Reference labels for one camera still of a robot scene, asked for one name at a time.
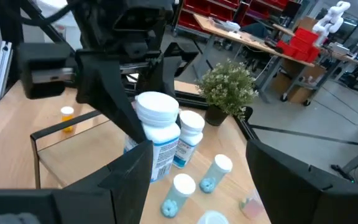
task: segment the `bottle label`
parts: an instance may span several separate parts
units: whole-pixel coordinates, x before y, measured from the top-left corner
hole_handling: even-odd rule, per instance
[[[191,159],[195,148],[196,146],[187,144],[183,140],[179,139],[173,163],[179,168],[184,168],[186,163]]]
[[[178,139],[153,145],[153,169],[151,182],[155,182],[169,173],[173,157],[178,146]],[[130,151],[138,144],[129,136],[126,136],[124,153]]]
[[[124,154],[131,149],[135,148],[138,144],[128,135],[125,135],[125,146],[124,146]]]

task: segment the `wooden table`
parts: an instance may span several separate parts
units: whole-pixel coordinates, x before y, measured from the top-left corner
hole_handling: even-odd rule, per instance
[[[197,76],[198,79],[201,78],[201,75],[200,75],[201,69],[203,69],[203,66],[204,66],[205,62],[208,59],[209,52],[213,48],[213,44],[214,44],[214,40],[215,40],[216,35],[218,35],[220,37],[224,37],[226,39],[236,41],[238,43],[247,45],[249,47],[253,47],[253,48],[262,50],[264,52],[267,52],[269,54],[272,54],[272,55],[278,57],[278,60],[274,60],[273,65],[269,66],[269,69],[267,71],[267,75],[264,77],[264,79],[262,80],[262,82],[258,86],[259,96],[266,103],[269,103],[269,99],[267,98],[267,96],[265,94],[265,90],[268,87],[268,85],[270,84],[270,81],[272,80],[273,76],[278,72],[278,69],[281,67],[281,64],[283,63],[284,59],[289,59],[289,60],[292,60],[294,62],[298,62],[298,63],[302,64],[305,67],[314,67],[313,63],[308,63],[308,62],[296,60],[293,57],[289,57],[287,55],[280,54],[280,53],[276,52],[274,49],[272,49],[270,47],[267,47],[263,42],[260,42],[260,41],[257,41],[255,39],[253,39],[252,35],[250,35],[250,34],[248,34],[246,32],[238,32],[238,34],[240,34],[240,36],[235,37],[233,35],[229,35],[228,31],[225,31],[225,30],[222,30],[220,28],[217,28],[217,27],[213,26],[211,21],[207,17],[200,16],[200,15],[197,15],[197,14],[194,14],[193,16],[194,16],[194,18],[196,19],[196,21],[198,22],[198,24],[201,26],[201,28],[203,30],[206,30],[206,31],[212,33],[211,37],[209,38],[209,40],[208,40],[208,42],[206,44],[206,47],[204,49],[204,52],[203,52],[200,60],[198,61],[197,64],[193,64],[193,68],[195,69],[196,76]]]
[[[234,37],[232,35],[229,35],[228,31],[225,31],[225,30],[222,30],[220,28],[213,26],[207,17],[200,16],[197,14],[194,14],[193,16],[197,20],[198,24],[201,26],[201,28],[203,30],[206,30],[206,31],[212,33],[211,37],[209,38],[210,40],[211,40],[211,38],[214,38],[213,37],[214,35],[218,35],[220,37],[224,37],[224,38],[236,41],[238,43],[248,45],[249,47],[254,47],[256,49],[263,50],[264,52],[267,52],[267,53],[270,53],[270,54],[273,54],[273,55],[276,55],[279,57],[287,58],[289,60],[296,61],[296,62],[301,63],[306,66],[314,67],[314,64],[312,64],[312,63],[297,60],[297,59],[287,56],[285,54],[280,54],[280,53],[276,52],[274,49],[267,47],[264,43],[261,43],[256,40],[252,40],[252,35],[250,35],[246,32],[238,32],[238,34],[240,34],[240,37]],[[207,47],[205,48],[203,55],[207,55],[207,53],[206,53],[207,48],[208,48],[208,44],[207,44]]]
[[[294,37],[295,36],[295,33],[288,29],[288,28],[285,28],[285,27],[282,27],[278,24],[273,24],[273,27],[278,29],[279,31],[283,32],[284,34],[288,34],[290,35],[291,37]],[[326,49],[321,49],[321,51],[323,51],[324,53],[328,53],[328,51]],[[343,62],[350,62],[350,63],[355,63],[358,65],[358,60],[348,56],[348,55],[344,55],[344,54],[339,54],[337,52],[332,52],[331,55],[333,56],[333,58],[335,59],[338,59],[338,60],[341,60]]]
[[[187,83],[175,82],[175,88],[197,93],[195,86]],[[74,107],[75,116],[93,111],[88,105],[76,103],[75,95],[76,90],[67,89],[62,96],[28,100],[18,82],[0,101],[0,188],[34,188],[29,136],[59,123],[62,106]],[[41,173],[43,188],[70,184],[122,154],[124,134],[112,122],[106,121],[100,115],[77,124],[71,134],[59,132],[37,142],[42,149],[39,152],[42,164],[47,167]],[[197,189],[176,218],[164,218],[159,212],[159,205],[173,176],[185,172],[199,182],[211,159],[218,153],[233,160],[233,171],[214,193],[206,195]],[[172,168],[167,178],[150,185],[142,223],[196,223],[209,209],[223,213],[230,223],[270,223],[266,213],[256,220],[248,220],[238,209],[239,201],[254,189],[245,153],[246,140],[232,118],[227,118],[219,128],[206,125],[204,139],[187,167],[183,170]]]
[[[288,28],[282,27],[278,24],[273,24],[273,27],[278,29],[278,31],[283,32],[284,34],[290,35],[291,37],[295,36],[294,32]]]

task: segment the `cardboard box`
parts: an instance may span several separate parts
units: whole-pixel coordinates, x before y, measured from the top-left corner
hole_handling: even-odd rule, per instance
[[[287,72],[289,77],[295,78],[302,71],[303,65],[294,62],[289,59],[285,59],[283,62],[283,69]],[[320,65],[314,65],[314,67],[307,67],[306,72],[303,74],[303,77],[306,80],[309,80],[309,77],[312,77],[311,82],[315,82],[321,75],[324,75],[326,69]]]
[[[278,73],[277,76],[273,80],[273,89],[280,95],[285,93],[285,91],[291,85],[291,79],[283,75],[282,73]],[[303,103],[305,102],[313,93],[313,90],[303,88],[300,86],[294,86],[288,94],[288,100],[292,103]]]
[[[301,27],[308,31],[313,30],[313,26],[317,23],[316,19],[313,19],[311,17],[305,16],[302,19],[298,19],[295,23],[294,27]]]

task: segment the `small plastic vial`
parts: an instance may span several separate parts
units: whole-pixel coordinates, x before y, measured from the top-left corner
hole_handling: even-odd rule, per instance
[[[201,179],[200,189],[204,193],[212,193],[225,174],[231,171],[233,163],[225,155],[216,155],[208,171]]]
[[[265,207],[256,189],[254,189],[250,195],[248,195],[242,202],[240,202],[240,210],[249,219],[256,218],[265,210]]]
[[[62,121],[68,121],[73,119],[74,117],[74,109],[71,106],[64,106],[63,108],[60,109],[60,112],[62,113]],[[64,132],[72,132],[73,131],[73,127],[67,127],[65,129],[63,129]]]
[[[182,169],[190,161],[203,138],[204,118],[194,111],[180,112],[181,133],[173,165]]]
[[[217,211],[206,211],[197,224],[229,224],[227,218]]]
[[[161,204],[161,213],[173,218],[185,204],[187,198],[196,190],[196,182],[187,174],[178,174],[173,178],[172,186]]]

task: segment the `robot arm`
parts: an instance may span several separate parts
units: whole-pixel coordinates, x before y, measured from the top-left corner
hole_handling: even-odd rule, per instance
[[[339,1],[313,26],[313,32],[320,35],[316,45],[321,45],[329,33],[334,34],[339,30],[343,23],[342,15],[350,6],[351,4],[348,2]]]
[[[125,75],[139,73],[132,95],[159,91],[175,97],[174,76],[198,54],[195,46],[177,43],[171,43],[164,54],[160,51],[158,40],[162,40],[162,30],[173,15],[173,1],[67,2],[76,4],[71,11],[81,30],[84,49],[71,55],[66,43],[21,43],[17,53],[26,96],[57,96],[65,89],[63,81],[74,81],[78,103],[100,111],[136,142],[145,141],[141,123],[128,100]],[[59,75],[59,71],[67,69],[74,75]]]

